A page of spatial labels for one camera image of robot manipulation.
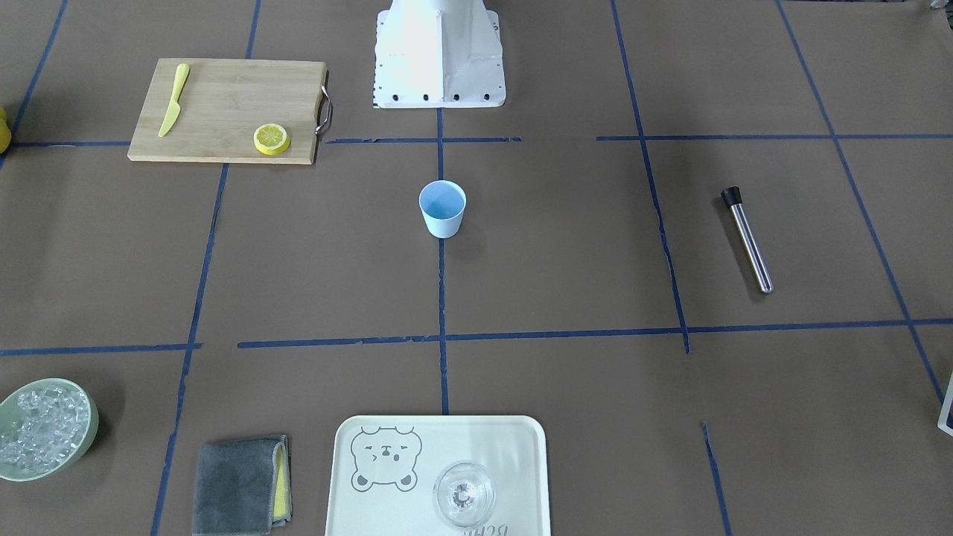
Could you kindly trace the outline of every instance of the folded cloth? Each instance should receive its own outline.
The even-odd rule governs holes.
[[[193,536],[259,536],[292,518],[288,436],[204,444],[195,471]]]

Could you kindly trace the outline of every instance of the stainless steel rod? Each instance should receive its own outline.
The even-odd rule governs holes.
[[[724,204],[731,211],[731,216],[735,219],[735,226],[738,227],[738,233],[741,235],[741,242],[744,244],[744,251],[748,255],[748,261],[751,262],[751,268],[755,272],[755,280],[758,282],[759,290],[764,294],[774,292],[774,283],[771,281],[771,274],[768,273],[768,267],[764,264],[764,257],[761,256],[761,249],[758,247],[758,241],[755,240],[755,234],[751,231],[751,224],[744,214],[744,208],[741,206],[741,191],[737,186],[732,186],[721,192],[721,198]]]

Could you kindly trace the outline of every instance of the wooden cutting board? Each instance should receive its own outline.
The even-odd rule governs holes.
[[[182,112],[159,137],[180,63],[191,69],[179,97]],[[314,61],[161,58],[135,125],[129,160],[312,164],[327,72],[324,62]],[[288,131],[291,146],[281,155],[263,155],[254,147],[254,131],[265,123]]]

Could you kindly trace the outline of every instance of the bear drawing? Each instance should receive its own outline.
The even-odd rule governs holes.
[[[362,426],[351,441],[351,454],[355,457],[351,485],[357,491],[367,491],[374,484],[393,484],[400,491],[414,489],[414,466],[421,446],[420,436],[413,428],[404,432],[396,427]]]

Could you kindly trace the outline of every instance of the yellow knife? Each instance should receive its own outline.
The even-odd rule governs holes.
[[[185,79],[189,77],[189,64],[180,63],[175,68],[175,81],[172,83],[172,98],[169,99],[169,108],[166,109],[166,118],[162,120],[162,126],[159,127],[159,137],[169,133],[175,119],[182,112],[182,107],[178,104],[178,97],[182,94],[182,87],[185,86]]]

